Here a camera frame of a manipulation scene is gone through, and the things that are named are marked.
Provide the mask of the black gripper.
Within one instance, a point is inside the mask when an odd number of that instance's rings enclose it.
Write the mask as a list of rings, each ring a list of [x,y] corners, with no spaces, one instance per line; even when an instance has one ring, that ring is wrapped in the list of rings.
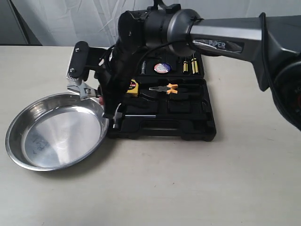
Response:
[[[99,81],[99,105],[104,107],[103,117],[112,119],[123,101],[130,81],[141,59],[141,49],[127,51],[122,44],[108,48],[100,57],[103,64],[96,70]]]

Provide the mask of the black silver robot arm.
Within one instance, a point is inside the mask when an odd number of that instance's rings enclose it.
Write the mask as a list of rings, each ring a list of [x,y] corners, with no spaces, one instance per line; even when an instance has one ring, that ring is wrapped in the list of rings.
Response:
[[[270,89],[280,114],[300,128],[300,16],[202,19],[195,10],[158,0],[146,10],[122,13],[118,35],[101,57],[98,76],[105,118],[114,117],[143,58],[164,48],[181,57],[199,52],[250,62],[260,90]]]

